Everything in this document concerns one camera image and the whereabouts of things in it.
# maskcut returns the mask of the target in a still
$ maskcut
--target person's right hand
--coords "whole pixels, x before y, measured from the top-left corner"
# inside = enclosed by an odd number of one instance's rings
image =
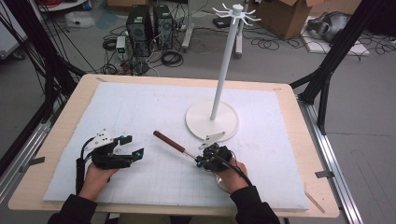
[[[241,168],[245,175],[248,176],[248,170],[244,163],[236,161],[234,158],[231,158],[230,164],[233,166],[237,165],[239,168]],[[228,168],[225,171],[215,172],[215,175],[222,179],[225,188],[230,194],[248,186],[246,180],[231,168]]]

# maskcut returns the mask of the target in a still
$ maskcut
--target white round base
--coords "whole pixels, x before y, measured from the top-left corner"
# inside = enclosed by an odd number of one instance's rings
[[[207,135],[225,132],[219,142],[233,137],[239,128],[239,118],[235,110],[226,103],[220,102],[218,114],[215,120],[211,120],[212,108],[213,100],[202,101],[190,106],[186,115],[190,131],[201,139],[206,139]]]

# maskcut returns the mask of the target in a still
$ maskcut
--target white pole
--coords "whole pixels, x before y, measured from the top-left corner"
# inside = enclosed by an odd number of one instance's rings
[[[212,115],[210,116],[211,120],[215,120],[216,115],[218,113],[221,92],[222,92],[222,89],[224,86],[225,77],[227,75],[228,64],[230,63],[231,54],[233,52],[233,42],[235,41],[235,36],[236,36],[236,31],[238,29],[239,20],[240,20],[239,18],[232,18],[230,31],[227,36],[227,44],[226,44],[225,50],[224,50],[223,61],[221,64],[221,70],[220,70],[218,88],[216,90],[215,102],[214,102],[213,108],[212,108]]]

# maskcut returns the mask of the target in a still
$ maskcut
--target computer tower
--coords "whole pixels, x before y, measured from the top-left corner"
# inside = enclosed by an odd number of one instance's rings
[[[126,22],[134,56],[148,57],[153,39],[149,6],[133,5]]]
[[[158,49],[171,49],[173,47],[173,18],[168,6],[153,7],[154,36]]]

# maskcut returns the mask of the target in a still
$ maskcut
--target person's left hand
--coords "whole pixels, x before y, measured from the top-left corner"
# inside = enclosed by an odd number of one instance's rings
[[[119,169],[102,170],[91,163],[88,166],[84,185],[78,196],[94,202],[100,192],[105,188],[107,180],[118,170]]]

